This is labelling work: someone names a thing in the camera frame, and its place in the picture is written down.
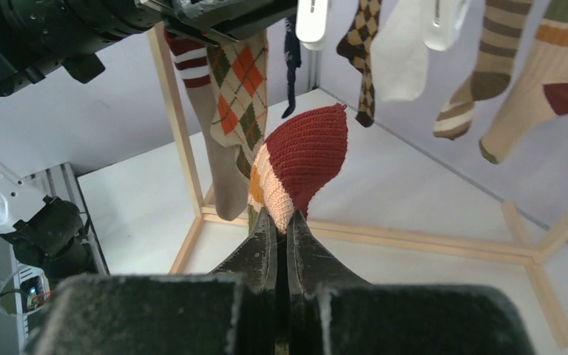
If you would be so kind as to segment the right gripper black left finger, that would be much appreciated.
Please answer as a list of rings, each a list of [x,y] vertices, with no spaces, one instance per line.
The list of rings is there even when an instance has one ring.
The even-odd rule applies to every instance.
[[[255,294],[272,292],[277,284],[277,229],[262,209],[248,237],[211,274],[240,277]]]

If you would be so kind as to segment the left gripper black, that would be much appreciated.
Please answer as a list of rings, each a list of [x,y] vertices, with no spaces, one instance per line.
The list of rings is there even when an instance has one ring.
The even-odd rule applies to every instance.
[[[235,44],[297,11],[297,0],[146,1],[137,6],[158,13],[172,34],[202,44]]]

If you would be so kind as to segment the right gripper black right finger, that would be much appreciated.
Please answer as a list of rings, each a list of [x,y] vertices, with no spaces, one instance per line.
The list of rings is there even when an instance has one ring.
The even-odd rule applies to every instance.
[[[341,263],[317,240],[300,210],[296,210],[289,221],[286,242],[288,290],[291,298],[309,300],[326,285],[369,283]]]

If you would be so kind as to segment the beige orange argyle sock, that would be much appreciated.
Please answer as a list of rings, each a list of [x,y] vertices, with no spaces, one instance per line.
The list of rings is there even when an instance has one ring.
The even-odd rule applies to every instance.
[[[217,101],[211,133],[220,144],[237,149],[236,167],[249,179],[268,118],[267,32],[207,47],[206,57]]]

